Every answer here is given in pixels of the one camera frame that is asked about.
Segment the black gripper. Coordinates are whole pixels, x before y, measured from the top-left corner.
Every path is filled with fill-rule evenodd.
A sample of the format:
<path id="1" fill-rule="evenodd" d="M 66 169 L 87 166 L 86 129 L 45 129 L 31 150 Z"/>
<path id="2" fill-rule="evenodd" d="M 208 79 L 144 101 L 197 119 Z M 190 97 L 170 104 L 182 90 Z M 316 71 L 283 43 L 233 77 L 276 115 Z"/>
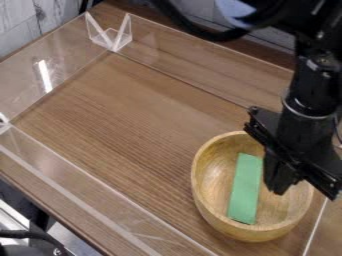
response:
<path id="1" fill-rule="evenodd" d="M 264 146 L 264 182 L 271 192 L 284 195 L 308 181 L 335 201 L 342 195 L 342 158 L 333 145 L 342 104 L 325 116 L 283 112 L 252 106 L 245 131 Z"/>

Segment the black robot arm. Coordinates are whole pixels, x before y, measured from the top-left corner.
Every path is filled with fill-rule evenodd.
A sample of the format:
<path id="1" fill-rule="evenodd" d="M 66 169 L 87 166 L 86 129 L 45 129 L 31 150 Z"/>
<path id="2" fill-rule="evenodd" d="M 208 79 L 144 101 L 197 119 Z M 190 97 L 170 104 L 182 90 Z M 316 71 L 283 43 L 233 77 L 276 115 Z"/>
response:
<path id="1" fill-rule="evenodd" d="M 342 0 L 216 0 L 228 22 L 252 32 L 275 27 L 296 40 L 296 71 L 283 111 L 249 108 L 245 131 L 265 147 L 265 184 L 283 195 L 308 181 L 342 195 L 335 149 L 342 122 Z"/>

